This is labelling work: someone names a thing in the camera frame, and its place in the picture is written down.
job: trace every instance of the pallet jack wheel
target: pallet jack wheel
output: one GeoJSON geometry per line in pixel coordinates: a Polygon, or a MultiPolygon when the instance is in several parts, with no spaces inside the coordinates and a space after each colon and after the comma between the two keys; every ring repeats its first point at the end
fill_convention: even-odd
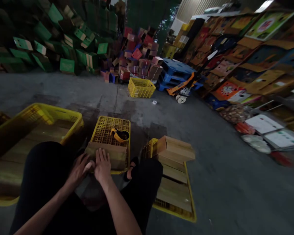
{"type": "Polygon", "coordinates": [[[186,98],[187,97],[185,97],[185,96],[180,96],[179,99],[177,99],[177,102],[178,103],[184,103],[186,101],[186,98]]]}

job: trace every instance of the knee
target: knee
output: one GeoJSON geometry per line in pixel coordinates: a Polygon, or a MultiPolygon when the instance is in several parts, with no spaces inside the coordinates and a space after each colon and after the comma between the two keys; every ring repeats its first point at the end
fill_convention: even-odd
{"type": "Polygon", "coordinates": [[[143,168],[145,171],[149,172],[148,174],[153,174],[155,177],[161,179],[163,166],[155,158],[148,158],[143,162],[143,168]]]}
{"type": "Polygon", "coordinates": [[[27,162],[55,160],[56,156],[63,156],[64,147],[58,142],[42,142],[33,147],[28,153],[27,162]]]}

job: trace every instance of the hand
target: hand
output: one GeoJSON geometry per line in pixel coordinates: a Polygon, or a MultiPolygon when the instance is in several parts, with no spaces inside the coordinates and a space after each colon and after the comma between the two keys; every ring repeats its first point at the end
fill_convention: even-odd
{"type": "Polygon", "coordinates": [[[104,149],[98,149],[96,151],[95,177],[102,187],[108,184],[110,178],[112,179],[110,170],[111,163],[109,154],[106,155],[104,149]]]}
{"type": "Polygon", "coordinates": [[[91,162],[87,164],[89,154],[83,153],[80,155],[76,163],[66,180],[64,186],[62,187],[62,192],[65,195],[70,195],[76,188],[77,186],[83,181],[86,173],[89,171],[91,165],[93,165],[91,162]]]}

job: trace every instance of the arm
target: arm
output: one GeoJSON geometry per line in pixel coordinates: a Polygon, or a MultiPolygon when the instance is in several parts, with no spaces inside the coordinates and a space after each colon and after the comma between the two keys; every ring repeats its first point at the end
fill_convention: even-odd
{"type": "Polygon", "coordinates": [[[118,235],[142,234],[135,216],[116,187],[110,175],[111,163],[109,154],[104,150],[96,151],[95,177],[101,184],[108,200],[115,230],[118,235]]]}
{"type": "Polygon", "coordinates": [[[50,223],[60,206],[68,198],[68,196],[75,190],[75,188],[83,180],[85,173],[89,169],[85,169],[85,164],[88,160],[86,154],[78,157],[75,166],[73,167],[67,181],[63,187],[47,202],[36,214],[33,215],[16,233],[15,235],[42,234],[47,225],[50,223]]]}

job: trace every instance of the corrugated metal wall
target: corrugated metal wall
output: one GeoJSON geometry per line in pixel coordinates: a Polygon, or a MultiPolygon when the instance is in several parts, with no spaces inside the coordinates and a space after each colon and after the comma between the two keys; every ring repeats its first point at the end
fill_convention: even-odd
{"type": "MultiPolygon", "coordinates": [[[[248,7],[252,10],[258,9],[265,0],[240,0],[241,9],[248,7]]],[[[193,15],[201,15],[204,10],[212,7],[221,7],[231,0],[182,0],[177,18],[183,22],[189,22],[193,15]]]]}

